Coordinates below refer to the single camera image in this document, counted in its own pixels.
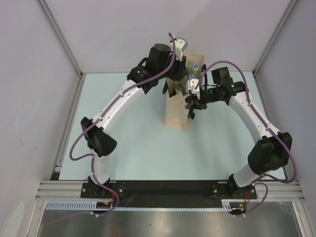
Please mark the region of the left aluminium frame post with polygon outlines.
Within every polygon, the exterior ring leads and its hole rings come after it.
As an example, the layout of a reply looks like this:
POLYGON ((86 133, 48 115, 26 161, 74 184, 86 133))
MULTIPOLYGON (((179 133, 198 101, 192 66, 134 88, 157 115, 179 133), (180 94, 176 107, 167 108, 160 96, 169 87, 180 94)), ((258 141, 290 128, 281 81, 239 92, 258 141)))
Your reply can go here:
POLYGON ((59 42, 59 44, 60 44, 62 50, 64 51, 67 59, 69 60, 72 68, 76 72, 76 75, 79 78, 81 78, 83 73, 82 73, 81 69, 79 68, 79 64, 77 63, 77 61, 72 53, 72 50, 69 47, 69 44, 67 43, 59 25, 58 25, 58 22, 56 21, 49 5, 47 4, 47 2, 45 0, 36 0, 36 2, 39 5, 44 17, 46 18, 52 32, 56 36, 57 41, 59 42))

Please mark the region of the beige canvas tote bag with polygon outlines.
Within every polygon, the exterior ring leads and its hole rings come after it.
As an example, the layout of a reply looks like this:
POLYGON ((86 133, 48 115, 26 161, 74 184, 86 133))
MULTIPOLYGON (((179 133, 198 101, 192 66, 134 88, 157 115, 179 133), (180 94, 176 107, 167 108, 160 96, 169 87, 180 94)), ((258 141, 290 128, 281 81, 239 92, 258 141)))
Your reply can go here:
MULTIPOLYGON (((185 76, 180 82, 186 83, 189 79, 189 75, 194 75, 192 70, 194 64, 199 65, 198 73, 195 75, 196 79, 199 79, 201 76, 201 68, 204 64, 204 55, 188 51, 184 52, 184 55, 187 57, 188 75, 185 76)), ((165 118, 163 120, 163 125, 182 131, 189 131, 194 119, 194 112, 193 110, 188 110, 185 108, 187 105, 185 101, 186 94, 176 94, 174 82, 175 81, 167 78, 163 89, 163 93, 166 94, 165 118)))

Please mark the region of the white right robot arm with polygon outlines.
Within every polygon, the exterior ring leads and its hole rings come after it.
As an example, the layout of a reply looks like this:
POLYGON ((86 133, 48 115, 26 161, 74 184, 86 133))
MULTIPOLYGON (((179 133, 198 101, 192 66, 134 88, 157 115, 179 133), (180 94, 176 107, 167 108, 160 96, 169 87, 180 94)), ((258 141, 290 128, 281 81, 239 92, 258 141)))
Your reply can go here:
POLYGON ((271 124, 253 102, 246 83, 234 82, 227 67, 211 73, 215 85, 208 89, 198 86, 196 73, 189 75, 186 82, 186 108, 205 110, 207 104, 223 101, 236 112, 248 129, 254 147, 247 157, 247 164, 232 174, 227 182, 228 195, 240 198, 253 182, 288 165, 292 137, 271 124))

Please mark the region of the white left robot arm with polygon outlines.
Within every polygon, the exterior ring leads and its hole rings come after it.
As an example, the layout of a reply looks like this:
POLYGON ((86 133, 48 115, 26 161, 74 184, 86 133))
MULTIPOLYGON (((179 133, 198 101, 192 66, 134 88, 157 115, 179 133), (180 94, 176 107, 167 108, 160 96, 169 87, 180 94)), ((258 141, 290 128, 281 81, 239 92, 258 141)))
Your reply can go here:
POLYGON ((110 190, 107 182, 110 175, 106 170, 109 155, 117 147, 110 136, 116 122, 140 97, 145 96, 160 79, 181 81, 188 74, 187 57, 178 43, 170 45, 156 43, 148 57, 132 68, 116 96, 92 118, 84 117, 81 122, 83 137, 90 149, 91 174, 88 183, 98 197, 106 196, 110 190))

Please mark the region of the aluminium frame post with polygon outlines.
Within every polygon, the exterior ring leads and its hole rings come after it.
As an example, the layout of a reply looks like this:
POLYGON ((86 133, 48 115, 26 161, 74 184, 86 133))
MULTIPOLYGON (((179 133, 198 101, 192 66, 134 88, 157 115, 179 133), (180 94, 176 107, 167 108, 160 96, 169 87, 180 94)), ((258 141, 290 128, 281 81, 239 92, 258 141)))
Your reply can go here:
POLYGON ((292 12, 294 11, 296 5, 299 3, 299 0, 290 0, 287 4, 283 14, 281 15, 280 20, 278 21, 272 35, 270 36, 267 45, 265 46, 263 52, 261 53, 257 63, 255 64, 254 69, 252 70, 252 74, 257 76, 260 71, 262 65, 264 64, 266 58, 268 57, 270 51, 272 50, 274 44, 276 43, 278 37, 280 36, 283 28, 285 27, 287 21, 291 17, 292 12))
POLYGON ((77 63, 77 61, 72 53, 72 50, 69 47, 69 44, 67 43, 59 25, 58 25, 58 22, 56 21, 49 5, 47 4, 47 2, 45 0, 36 0, 36 2, 39 5, 44 17, 46 18, 52 32, 56 36, 57 41, 59 42, 59 44, 60 44, 62 50, 64 51, 67 59, 69 60, 72 68, 76 72, 76 75, 79 78, 81 78, 83 73, 82 73, 81 69, 79 68, 79 64, 77 63))

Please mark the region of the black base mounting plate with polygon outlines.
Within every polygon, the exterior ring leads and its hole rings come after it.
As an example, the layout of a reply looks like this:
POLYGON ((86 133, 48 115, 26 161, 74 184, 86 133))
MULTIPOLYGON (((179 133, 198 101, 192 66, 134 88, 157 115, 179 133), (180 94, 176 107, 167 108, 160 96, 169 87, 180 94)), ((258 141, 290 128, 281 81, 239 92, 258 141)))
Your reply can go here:
POLYGON ((112 197, 111 190, 118 194, 119 201, 128 202, 207 202, 208 200, 245 201, 256 200, 253 186, 231 186, 227 180, 112 180, 102 188, 92 180, 83 183, 81 198, 101 199, 112 197))

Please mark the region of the clear unlabelled water bottle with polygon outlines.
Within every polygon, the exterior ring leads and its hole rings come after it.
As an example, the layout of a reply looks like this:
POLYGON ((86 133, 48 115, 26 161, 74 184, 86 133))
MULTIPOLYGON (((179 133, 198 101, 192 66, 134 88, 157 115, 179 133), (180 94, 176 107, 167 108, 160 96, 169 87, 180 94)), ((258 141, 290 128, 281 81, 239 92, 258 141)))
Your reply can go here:
POLYGON ((193 70, 193 74, 196 75, 198 73, 198 70, 199 70, 199 65, 194 64, 192 67, 192 70, 193 70))

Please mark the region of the right aluminium frame post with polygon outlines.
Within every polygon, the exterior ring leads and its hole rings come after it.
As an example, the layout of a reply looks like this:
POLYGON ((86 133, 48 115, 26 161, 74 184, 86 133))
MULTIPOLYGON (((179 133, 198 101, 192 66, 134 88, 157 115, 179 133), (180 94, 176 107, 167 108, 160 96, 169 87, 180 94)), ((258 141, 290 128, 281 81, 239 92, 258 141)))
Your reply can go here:
POLYGON ((267 45, 265 46, 263 52, 261 53, 257 63, 255 64, 254 69, 252 70, 252 74, 257 76, 260 71, 262 65, 264 64, 266 58, 268 57, 270 51, 272 50, 274 44, 276 43, 278 37, 280 36, 283 28, 285 27, 287 21, 291 17, 292 12, 294 11, 296 5, 299 3, 299 0, 290 0, 287 4, 283 14, 281 15, 280 20, 278 21, 272 35, 270 36, 267 45))

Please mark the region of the clear short glass bottle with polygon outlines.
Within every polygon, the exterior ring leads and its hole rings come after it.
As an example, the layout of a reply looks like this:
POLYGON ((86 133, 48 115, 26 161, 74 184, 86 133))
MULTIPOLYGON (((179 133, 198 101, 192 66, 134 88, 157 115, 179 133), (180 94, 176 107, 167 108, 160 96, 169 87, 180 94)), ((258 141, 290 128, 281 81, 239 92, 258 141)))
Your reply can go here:
POLYGON ((175 81, 174 82, 174 89, 176 94, 178 93, 182 93, 182 94, 186 94, 186 83, 181 83, 180 81, 175 81))

